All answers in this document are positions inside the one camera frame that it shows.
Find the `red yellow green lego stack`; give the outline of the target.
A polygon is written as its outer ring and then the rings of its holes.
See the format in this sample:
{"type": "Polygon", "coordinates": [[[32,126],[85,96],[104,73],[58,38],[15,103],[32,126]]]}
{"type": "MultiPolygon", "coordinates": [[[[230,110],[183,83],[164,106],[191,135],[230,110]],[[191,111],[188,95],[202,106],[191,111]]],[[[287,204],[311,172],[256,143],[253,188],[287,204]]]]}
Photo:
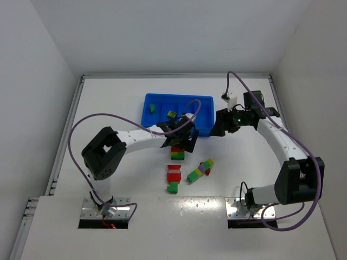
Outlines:
{"type": "Polygon", "coordinates": [[[185,150],[171,147],[171,160],[184,160],[185,159],[185,150]]]}

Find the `green lego brick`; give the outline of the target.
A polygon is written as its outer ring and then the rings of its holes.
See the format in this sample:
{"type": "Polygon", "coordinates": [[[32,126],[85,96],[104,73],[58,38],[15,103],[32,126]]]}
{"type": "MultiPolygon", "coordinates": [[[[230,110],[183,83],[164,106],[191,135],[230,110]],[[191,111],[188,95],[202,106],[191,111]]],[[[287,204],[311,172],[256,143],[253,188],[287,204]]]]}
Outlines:
{"type": "Polygon", "coordinates": [[[178,182],[171,182],[166,190],[169,194],[177,194],[178,193],[178,182]]]}

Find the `green square lego tile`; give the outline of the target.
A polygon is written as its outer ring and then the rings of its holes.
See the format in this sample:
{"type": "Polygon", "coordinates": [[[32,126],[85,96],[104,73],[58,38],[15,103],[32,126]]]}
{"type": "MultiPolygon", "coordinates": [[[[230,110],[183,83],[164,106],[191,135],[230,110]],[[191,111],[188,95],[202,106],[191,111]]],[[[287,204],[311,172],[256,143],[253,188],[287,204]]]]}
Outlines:
{"type": "Polygon", "coordinates": [[[156,106],[155,104],[150,104],[150,113],[154,114],[156,112],[156,106]]]}

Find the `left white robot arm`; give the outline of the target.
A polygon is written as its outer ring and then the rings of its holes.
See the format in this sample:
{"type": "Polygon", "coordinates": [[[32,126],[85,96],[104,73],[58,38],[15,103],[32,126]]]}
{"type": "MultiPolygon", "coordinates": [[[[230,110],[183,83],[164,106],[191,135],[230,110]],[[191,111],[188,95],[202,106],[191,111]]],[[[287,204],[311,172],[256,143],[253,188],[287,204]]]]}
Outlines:
{"type": "Polygon", "coordinates": [[[199,131],[195,127],[196,117],[185,113],[177,120],[157,123],[149,128],[133,131],[115,131],[104,127],[82,150],[85,166],[91,180],[91,199],[101,210],[110,204],[109,178],[116,171],[124,155],[148,149],[174,147],[193,152],[199,131]]]}

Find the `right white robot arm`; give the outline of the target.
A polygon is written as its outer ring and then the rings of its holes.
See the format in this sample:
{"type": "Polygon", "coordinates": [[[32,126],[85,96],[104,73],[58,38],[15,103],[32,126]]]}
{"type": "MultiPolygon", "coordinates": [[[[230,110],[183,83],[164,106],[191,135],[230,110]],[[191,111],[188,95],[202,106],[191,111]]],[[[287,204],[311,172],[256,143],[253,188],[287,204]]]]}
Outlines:
{"type": "Polygon", "coordinates": [[[235,133],[241,127],[252,126],[267,141],[281,166],[273,185],[252,187],[245,194],[245,206],[250,209],[266,204],[289,205],[313,201],[321,197],[318,186],[323,177],[325,164],[320,157],[312,159],[296,141],[284,133],[285,127],[279,113],[273,107],[265,107],[259,90],[245,92],[244,105],[237,109],[237,97],[231,93],[221,96],[227,108],[216,112],[211,136],[223,137],[235,133]]]}

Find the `yellow printed lego brick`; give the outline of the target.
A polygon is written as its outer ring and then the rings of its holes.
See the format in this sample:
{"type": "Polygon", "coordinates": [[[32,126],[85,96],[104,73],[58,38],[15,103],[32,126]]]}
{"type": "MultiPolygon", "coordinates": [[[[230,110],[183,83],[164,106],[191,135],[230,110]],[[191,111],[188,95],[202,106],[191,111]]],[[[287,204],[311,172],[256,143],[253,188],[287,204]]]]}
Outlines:
{"type": "Polygon", "coordinates": [[[167,116],[168,118],[174,119],[174,118],[176,118],[177,113],[170,110],[170,111],[168,111],[168,113],[167,113],[166,116],[167,116]]]}

